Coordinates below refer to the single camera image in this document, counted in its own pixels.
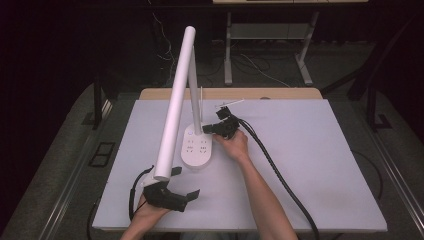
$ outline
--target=human arm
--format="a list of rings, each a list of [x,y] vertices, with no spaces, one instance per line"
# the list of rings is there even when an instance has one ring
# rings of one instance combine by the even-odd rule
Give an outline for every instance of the human arm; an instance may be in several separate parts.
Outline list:
[[[156,223],[170,210],[154,207],[146,202],[144,195],[141,195],[138,202],[140,207],[134,214],[131,224],[121,236],[121,240],[140,240]]]
[[[232,139],[225,140],[219,135],[214,135],[214,139],[240,167],[261,239],[297,239],[283,207],[250,159],[247,136],[237,130]]]

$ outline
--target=white tabletop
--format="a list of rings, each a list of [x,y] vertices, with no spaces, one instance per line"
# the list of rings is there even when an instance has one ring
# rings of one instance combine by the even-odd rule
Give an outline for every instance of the white tabletop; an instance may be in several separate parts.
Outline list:
[[[215,106],[223,102],[204,101],[205,123],[219,122]],[[156,162],[167,107],[167,100],[135,103],[93,227],[122,230],[129,225],[129,191],[137,175]],[[193,172],[184,167],[180,157],[181,133],[192,123],[190,108],[190,102],[184,101],[174,158],[174,166],[182,166],[183,172],[171,179],[168,188],[181,195],[200,189],[200,196],[188,203],[184,213],[167,214],[154,230],[256,229],[242,175],[218,143],[213,143],[211,163],[205,169]],[[245,100],[231,105],[230,110],[254,127],[320,231],[387,230],[383,215],[326,100]],[[249,138],[249,152],[294,229],[310,231],[305,216],[284,190],[252,138]],[[139,185],[137,200],[141,192]]]

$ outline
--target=white desk lamp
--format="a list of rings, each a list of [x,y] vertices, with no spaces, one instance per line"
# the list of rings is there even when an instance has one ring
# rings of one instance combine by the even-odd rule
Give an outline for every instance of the white desk lamp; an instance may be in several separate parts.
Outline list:
[[[181,157],[184,164],[191,169],[205,167],[211,157],[212,135],[204,134],[201,129],[196,60],[193,46],[195,35],[196,30],[193,27],[189,26],[185,29],[158,159],[154,169],[143,181],[143,186],[149,186],[159,181],[169,181],[171,177],[187,78],[190,85],[194,123],[189,125],[184,132]]]

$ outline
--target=black cable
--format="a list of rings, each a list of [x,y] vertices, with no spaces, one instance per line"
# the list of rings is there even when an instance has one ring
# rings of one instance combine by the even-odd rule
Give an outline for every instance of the black cable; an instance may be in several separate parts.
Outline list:
[[[90,231],[91,230],[90,223],[91,223],[91,218],[93,217],[94,209],[96,209],[97,202],[99,202],[99,200],[100,200],[100,197],[97,198],[97,200],[93,203],[93,207],[91,207],[90,213],[88,214],[87,224],[86,224],[86,229],[85,229],[88,240],[92,240],[91,231]]]
[[[134,181],[134,184],[133,184],[133,187],[131,188],[131,190],[130,190],[130,198],[129,198],[129,201],[128,201],[128,214],[129,214],[129,217],[130,217],[130,220],[132,220],[133,219],[133,217],[134,217],[134,213],[135,213],[135,211],[134,211],[134,196],[135,196],[135,188],[137,187],[137,183],[138,183],[138,181],[140,180],[140,178],[144,175],[144,174],[147,174],[147,173],[149,173],[150,171],[152,171],[152,169],[153,169],[153,166],[151,167],[151,168],[149,168],[149,169],[146,169],[146,170],[144,170],[142,173],[140,173],[139,175],[138,175],[138,177],[135,179],[135,181]]]
[[[352,153],[360,155],[365,160],[367,160],[371,164],[371,166],[374,168],[374,170],[377,172],[378,181],[379,181],[379,185],[380,185],[379,190],[378,190],[377,200],[380,201],[381,197],[383,196],[383,189],[384,189],[384,180],[383,180],[383,176],[381,175],[380,170],[378,169],[377,165],[373,161],[371,161],[371,159],[369,159],[367,156],[365,156],[365,154],[360,153],[360,152],[355,151],[355,150],[352,150],[352,149],[350,151]],[[339,233],[339,234],[335,235],[334,237],[332,237],[330,240],[337,240],[343,235],[344,235],[343,233]]]
[[[288,184],[284,180],[283,176],[281,176],[280,171],[278,171],[278,168],[275,166],[274,161],[272,160],[271,156],[268,154],[268,151],[266,150],[265,146],[262,144],[261,140],[256,135],[256,133],[253,130],[252,126],[250,124],[248,124],[245,120],[239,119],[239,118],[237,118],[234,115],[232,115],[232,116],[235,117],[236,119],[238,119],[240,125],[242,125],[249,132],[249,134],[253,137],[253,139],[255,139],[256,143],[259,145],[259,147],[261,148],[262,152],[265,154],[265,157],[267,158],[269,164],[271,165],[272,169],[274,170],[274,172],[277,175],[278,179],[280,180],[281,184],[283,184],[284,188],[286,189],[286,191],[288,192],[288,194],[290,195],[290,197],[294,200],[294,202],[297,204],[297,206],[303,212],[303,214],[305,215],[305,217],[308,219],[308,222],[309,222],[309,224],[312,227],[312,231],[314,232],[315,239],[316,240],[319,240],[320,239],[319,231],[318,231],[318,228],[317,228],[314,220],[312,219],[312,217],[309,214],[308,210],[306,210],[306,208],[303,206],[303,204],[300,202],[300,200],[297,198],[297,196],[290,189],[290,187],[288,186]]]
[[[138,206],[138,208],[134,211],[134,214],[142,207],[144,206],[144,204],[146,204],[147,200],[144,201],[140,206]]]

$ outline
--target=power strip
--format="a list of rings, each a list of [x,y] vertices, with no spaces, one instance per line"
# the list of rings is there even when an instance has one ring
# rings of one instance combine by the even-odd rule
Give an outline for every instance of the power strip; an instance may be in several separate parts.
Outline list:
[[[202,169],[209,163],[212,153],[212,135],[194,133],[194,124],[184,131],[181,158],[190,169]]]

